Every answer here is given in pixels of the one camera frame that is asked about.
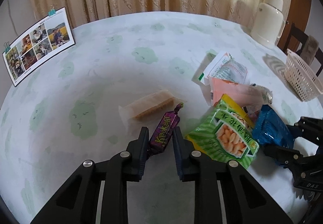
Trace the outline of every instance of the purple candy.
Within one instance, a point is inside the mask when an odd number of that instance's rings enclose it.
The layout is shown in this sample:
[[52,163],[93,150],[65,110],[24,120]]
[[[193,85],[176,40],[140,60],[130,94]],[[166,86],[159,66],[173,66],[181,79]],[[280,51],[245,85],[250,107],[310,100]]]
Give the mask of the purple candy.
[[155,132],[152,134],[148,145],[148,157],[164,152],[168,142],[170,141],[173,129],[180,121],[178,111],[184,106],[179,103],[174,111],[166,112],[159,122]]

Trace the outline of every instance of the white basket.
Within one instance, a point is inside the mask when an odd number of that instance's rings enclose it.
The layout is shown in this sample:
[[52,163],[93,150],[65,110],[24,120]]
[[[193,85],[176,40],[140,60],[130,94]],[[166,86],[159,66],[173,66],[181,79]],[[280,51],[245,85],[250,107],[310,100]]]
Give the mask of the white basket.
[[313,70],[301,57],[287,49],[285,78],[303,101],[323,94],[323,85]]

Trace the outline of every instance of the photo print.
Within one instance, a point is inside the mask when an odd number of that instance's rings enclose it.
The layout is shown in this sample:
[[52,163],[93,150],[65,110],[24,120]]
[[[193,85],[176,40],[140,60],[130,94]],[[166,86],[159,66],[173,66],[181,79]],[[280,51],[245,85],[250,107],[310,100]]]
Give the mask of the photo print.
[[41,41],[34,47],[34,51],[36,53],[37,59],[41,59],[42,57],[48,55],[50,52],[52,52],[52,47],[50,46],[50,42],[48,38]]
[[17,80],[17,78],[25,72],[25,69],[19,57],[17,47],[9,50],[9,52],[7,52],[7,54],[5,55],[5,59],[7,61],[12,77],[14,78],[14,80]]
[[36,29],[34,29],[30,34],[29,34],[31,41],[33,45],[35,46],[38,44],[41,40],[45,39],[47,37],[47,32],[45,25],[42,24],[38,26]]
[[26,54],[21,57],[22,63],[27,70],[37,62],[37,57],[33,49],[30,49]]
[[22,53],[22,51],[23,51],[22,41],[19,41],[19,42],[15,45],[15,47],[16,47],[16,48],[17,48],[17,50],[18,50],[19,56],[22,56],[22,55],[23,55],[23,53]]
[[26,35],[22,39],[22,52],[21,52],[21,54],[23,55],[25,52],[30,50],[32,47],[33,47],[33,45],[31,44],[30,36]]
[[55,15],[45,22],[53,50],[70,41],[63,14]]
[[35,23],[2,54],[13,85],[17,86],[33,70],[73,45],[65,8]]

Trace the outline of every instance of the white thermos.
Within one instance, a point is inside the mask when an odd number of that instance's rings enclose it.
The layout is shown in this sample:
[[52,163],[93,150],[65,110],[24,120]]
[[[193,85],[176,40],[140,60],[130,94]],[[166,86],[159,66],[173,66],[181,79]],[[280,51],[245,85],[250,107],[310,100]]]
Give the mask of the white thermos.
[[250,33],[251,37],[259,44],[272,49],[285,27],[282,10],[283,0],[264,0],[256,13],[255,23]]

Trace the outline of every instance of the white tablecloth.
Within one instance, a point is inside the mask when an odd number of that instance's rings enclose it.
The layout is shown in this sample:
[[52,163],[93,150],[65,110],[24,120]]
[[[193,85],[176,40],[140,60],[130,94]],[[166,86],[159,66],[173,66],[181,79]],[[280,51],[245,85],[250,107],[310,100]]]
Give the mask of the white tablecloth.
[[[273,91],[272,106],[286,123],[323,116],[318,99],[301,102],[284,82],[285,54],[259,45],[229,21],[139,13],[80,26],[74,36],[74,47],[11,87],[0,111],[0,194],[21,224],[84,160],[110,159],[138,137],[136,127],[121,121],[119,106],[168,89],[186,101],[182,132],[194,129],[210,106],[209,91],[192,78],[221,50],[248,68],[251,83]],[[150,134],[159,120],[148,125]],[[298,139],[295,148],[307,156],[317,147]],[[259,151],[248,171],[293,221],[300,220],[307,202],[289,170]],[[194,184],[179,180],[172,143],[147,161],[141,182],[128,183],[130,224],[193,223],[193,209]]]

